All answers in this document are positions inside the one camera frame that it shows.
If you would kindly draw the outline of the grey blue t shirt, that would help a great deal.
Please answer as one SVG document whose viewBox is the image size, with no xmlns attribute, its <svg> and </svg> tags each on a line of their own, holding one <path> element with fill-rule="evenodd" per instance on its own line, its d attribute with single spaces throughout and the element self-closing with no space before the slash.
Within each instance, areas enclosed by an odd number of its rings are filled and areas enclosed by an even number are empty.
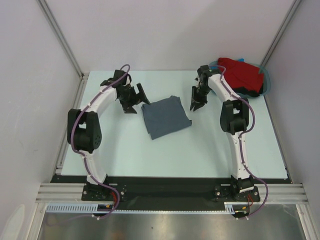
<svg viewBox="0 0 320 240">
<path fill-rule="evenodd" d="M 178 96 L 172 95 L 151 104 L 145 103 L 141 110 L 147 133 L 152 140 L 192 125 Z"/>
</svg>

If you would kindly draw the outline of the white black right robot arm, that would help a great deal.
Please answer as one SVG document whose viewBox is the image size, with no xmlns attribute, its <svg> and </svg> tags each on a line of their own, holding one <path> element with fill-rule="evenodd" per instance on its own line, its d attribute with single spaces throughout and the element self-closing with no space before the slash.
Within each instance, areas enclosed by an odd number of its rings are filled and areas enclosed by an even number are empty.
<svg viewBox="0 0 320 240">
<path fill-rule="evenodd" d="M 222 103 L 220 127 L 226 133 L 232 159 L 232 174 L 227 196 L 242 201 L 254 190 L 254 177 L 248 168 L 246 153 L 246 133 L 251 131 L 249 101 L 240 97 L 224 77 L 226 68 L 211 69 L 202 65 L 197 69 L 196 85 L 192 87 L 190 110 L 196 111 L 208 103 L 207 95 L 214 91 Z"/>
</svg>

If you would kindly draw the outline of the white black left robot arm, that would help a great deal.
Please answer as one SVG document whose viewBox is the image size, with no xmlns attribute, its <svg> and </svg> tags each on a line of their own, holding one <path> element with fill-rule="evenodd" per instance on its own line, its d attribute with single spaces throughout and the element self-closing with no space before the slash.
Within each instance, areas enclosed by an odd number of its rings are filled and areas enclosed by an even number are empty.
<svg viewBox="0 0 320 240">
<path fill-rule="evenodd" d="M 110 196 L 113 187 L 105 183 L 106 171 L 97 157 L 103 136 L 100 117 L 114 102 L 119 101 L 125 114 L 136 114 L 134 106 L 150 104 L 141 85 L 138 91 L 132 86 L 130 66 L 116 69 L 112 77 L 101 82 L 97 94 L 82 108 L 72 108 L 67 114 L 67 142 L 72 151 L 80 155 L 87 173 L 88 186 L 94 186 L 93 194 L 100 200 Z"/>
</svg>

